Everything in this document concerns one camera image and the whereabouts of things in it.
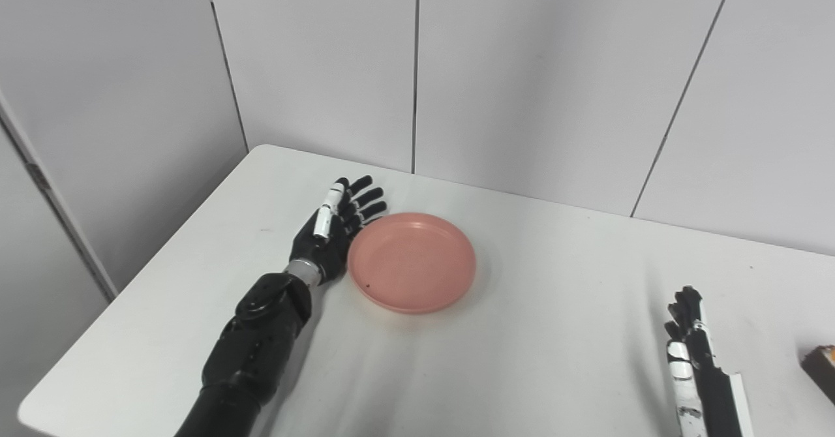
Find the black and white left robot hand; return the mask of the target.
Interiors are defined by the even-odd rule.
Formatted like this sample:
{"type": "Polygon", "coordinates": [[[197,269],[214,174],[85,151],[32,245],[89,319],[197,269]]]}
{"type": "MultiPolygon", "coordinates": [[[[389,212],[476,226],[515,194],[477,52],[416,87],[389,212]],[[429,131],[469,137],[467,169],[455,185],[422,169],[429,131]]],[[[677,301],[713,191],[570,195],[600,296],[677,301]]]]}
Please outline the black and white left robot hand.
{"type": "Polygon", "coordinates": [[[339,279],[346,270],[352,242],[386,211],[384,190],[374,185],[372,176],[355,181],[339,178],[294,237],[285,271],[307,286],[339,279]]]}

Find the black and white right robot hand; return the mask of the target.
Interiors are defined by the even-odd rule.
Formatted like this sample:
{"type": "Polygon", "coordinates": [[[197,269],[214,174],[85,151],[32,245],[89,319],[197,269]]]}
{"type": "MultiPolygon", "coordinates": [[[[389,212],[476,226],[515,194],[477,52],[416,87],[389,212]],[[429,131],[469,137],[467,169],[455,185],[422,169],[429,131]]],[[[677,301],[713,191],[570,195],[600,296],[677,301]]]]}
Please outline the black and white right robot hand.
{"type": "Polygon", "coordinates": [[[667,368],[682,436],[754,435],[742,375],[718,365],[700,292],[683,286],[667,306],[667,368]]]}

